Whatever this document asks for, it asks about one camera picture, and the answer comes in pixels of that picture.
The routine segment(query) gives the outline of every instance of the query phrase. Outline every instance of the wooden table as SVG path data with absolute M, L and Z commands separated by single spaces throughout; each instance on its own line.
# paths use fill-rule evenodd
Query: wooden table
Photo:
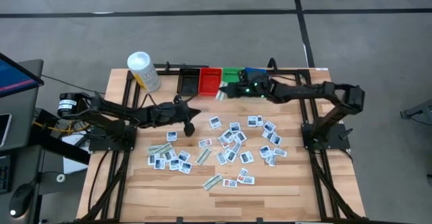
M 126 69 L 111 71 L 105 99 L 122 103 L 127 72 Z M 330 81 L 327 70 L 310 69 L 310 74 L 312 83 Z M 161 88 L 152 93 L 152 96 L 156 103 L 172 101 L 176 95 L 178 77 L 161 76 L 161 79 Z M 145 92 L 140 93 L 138 104 L 144 95 Z M 333 108 L 325 100 L 317 100 L 317 105 L 320 115 Z M 176 217 L 183 217 L 185 221 L 256 221 L 257 217 L 263 217 L 266 221 L 320 220 L 311 164 L 300 133 L 302 116 L 298 100 L 276 105 L 261 98 L 216 101 L 213 97 L 198 96 L 189 102 L 189 106 L 202 111 L 192 120 L 196 131 L 190 138 L 184 135 L 182 123 L 138 130 L 136 148 L 130 155 L 121 221 L 174 222 Z M 280 148 L 288 151 L 288 157 L 277 157 L 276 167 L 265 165 L 261 159 L 259 147 L 269 145 L 273 148 L 273 145 L 261 136 L 262 128 L 247 127 L 248 115 L 262 115 L 265 121 L 271 121 L 277 126 L 276 132 L 283 138 Z M 211 129 L 209 118 L 213 116 L 220 117 L 221 128 Z M 215 156 L 223 150 L 217 137 L 228 129 L 229 122 L 234 121 L 241 123 L 242 131 L 248 138 L 240 152 L 250 150 L 255 162 L 243 165 L 237 158 L 234 163 L 221 166 Z M 166 133 L 170 130 L 178 132 L 178 140 L 173 142 L 175 151 L 179 153 L 185 150 L 192 155 L 190 175 L 168 169 L 154 170 L 147 165 L 147 148 L 166 143 Z M 203 165 L 197 165 L 195 160 L 201 151 L 198 141 L 206 138 L 213 141 L 212 153 Z M 338 150 L 327 152 L 336 189 L 355 212 L 364 216 L 351 160 Z M 97 152 L 91 156 L 77 218 L 87 213 L 90 187 L 102 155 L 103 152 Z M 105 189 L 110 159 L 111 153 L 107 155 L 99 172 L 92 205 Z M 203 183 L 217 173 L 227 179 L 236 179 L 242 167 L 249 170 L 249 175 L 255 176 L 254 186 L 239 184 L 237 188 L 224 188 L 220 183 L 208 192 L 202 187 Z M 331 215 L 325 187 L 323 193 L 327 213 Z M 116 196 L 117 190 L 112 194 L 108 217 L 113 216 Z

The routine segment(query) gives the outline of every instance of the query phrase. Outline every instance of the card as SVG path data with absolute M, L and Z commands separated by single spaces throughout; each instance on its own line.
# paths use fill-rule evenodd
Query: card
M 237 181 L 236 180 L 230 180 L 230 179 L 224 179 L 222 186 L 223 187 L 230 187 L 230 188 L 237 188 Z
M 238 174 L 237 181 L 240 182 L 240 183 L 243 183 L 244 178 L 245 178 L 247 175 L 248 175 L 248 170 L 242 168 L 242 169 L 240 170 L 240 173 Z
M 172 160 L 170 160 L 170 162 L 169 162 L 169 170 L 170 171 L 178 170 L 180 168 L 180 163 L 181 163 L 181 160 L 179 160 L 179 159 L 172 159 Z
M 275 134 L 274 132 L 269 132 L 269 131 L 267 131 L 267 130 L 264 130 L 262 136 L 263 136 L 264 138 L 270 140 L 271 137 L 272 137 L 274 134 Z
M 182 162 L 182 164 L 180 164 L 179 171 L 181 171 L 182 173 L 187 173 L 187 174 L 189 174 L 191 168 L 192 168 L 192 164 Z
M 161 157 L 161 155 L 159 153 L 149 155 L 148 159 L 147 159 L 147 165 L 154 166 L 156 159 L 158 159 L 160 157 Z
M 263 116 L 261 116 L 261 115 L 258 115 L 257 117 L 256 117 L 256 126 L 264 126 L 264 121 L 263 121 Z
M 167 132 L 167 141 L 176 141 L 177 140 L 177 132 Z
M 156 159 L 154 169 L 165 169 L 165 159 Z
M 258 117 L 248 116 L 248 127 L 257 127 L 257 126 L 258 126 Z
M 170 161 L 172 159 L 176 159 L 177 158 L 176 150 L 171 149 L 171 150 L 163 153 L 163 157 L 165 157 L 165 159 L 167 161 Z
M 224 149 L 230 146 L 230 144 L 225 141 L 225 138 L 223 136 L 219 137 L 217 140 L 222 144 L 222 147 Z
M 222 134 L 222 137 L 225 139 L 226 142 L 231 143 L 234 139 L 232 138 L 232 132 L 231 130 L 227 130 Z
M 240 154 L 240 160 L 242 160 L 243 164 L 253 163 L 254 157 L 252 156 L 252 153 L 248 150 L 247 152 L 243 152 L 242 154 Z
M 242 184 L 255 184 L 255 177 L 246 176 Z
M 227 160 L 225 159 L 225 156 L 222 152 L 217 153 L 216 158 L 220 165 L 225 165 L 227 163 Z
M 190 154 L 187 153 L 187 152 L 185 152 L 184 150 L 182 150 L 180 152 L 180 154 L 178 155 L 178 159 L 181 160 L 181 161 L 183 161 L 183 162 L 185 162 L 185 163 L 187 161 L 189 161 L 189 158 L 190 158 Z
M 271 155 L 271 150 L 269 146 L 263 146 L 259 148 L 259 154 L 261 154 L 262 158 L 266 158 Z
M 243 132 L 238 132 L 237 134 L 234 134 L 232 138 L 234 138 L 234 141 L 236 143 L 243 143 L 243 141 L 247 140 Z
M 268 121 L 267 123 L 265 123 L 264 125 L 264 129 L 267 130 L 268 132 L 273 132 L 276 128 L 276 125 L 274 125 L 273 123 L 271 123 L 270 121 Z
M 208 146 L 210 146 L 210 145 L 211 145 L 211 139 L 200 140 L 200 141 L 198 142 L 198 146 L 199 146 L 200 148 L 208 147 Z
M 234 160 L 236 160 L 236 157 L 237 157 L 237 154 L 234 151 L 228 149 L 228 152 L 225 155 L 225 159 L 227 159 L 228 161 L 233 163 Z
M 229 130 L 231 130 L 232 133 L 236 133 L 239 132 L 240 129 L 240 122 L 233 122 L 233 123 L 229 123 Z
M 276 133 L 274 133 L 271 138 L 270 142 L 275 144 L 276 146 L 279 146 L 281 144 L 282 138 L 278 136 Z
M 209 121 L 212 129 L 216 129 L 222 126 L 222 122 L 218 116 L 210 118 Z

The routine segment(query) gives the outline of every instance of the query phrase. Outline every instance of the monitor screen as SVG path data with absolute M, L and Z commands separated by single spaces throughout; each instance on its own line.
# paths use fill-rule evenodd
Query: monitor screen
M 0 58 L 0 97 L 34 88 L 39 82 Z

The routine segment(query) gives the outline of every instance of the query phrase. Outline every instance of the white bottle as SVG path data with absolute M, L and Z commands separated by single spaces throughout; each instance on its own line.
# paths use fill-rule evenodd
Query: white bottle
M 141 87 L 147 92 L 154 92 L 161 86 L 155 66 L 145 52 L 135 52 L 128 57 L 128 67 Z

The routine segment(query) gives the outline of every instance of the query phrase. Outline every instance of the computer mouse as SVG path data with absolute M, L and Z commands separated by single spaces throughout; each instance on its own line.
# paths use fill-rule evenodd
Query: computer mouse
M 27 211 L 33 191 L 32 184 L 23 184 L 15 190 L 9 203 L 9 213 L 13 218 L 21 217 Z

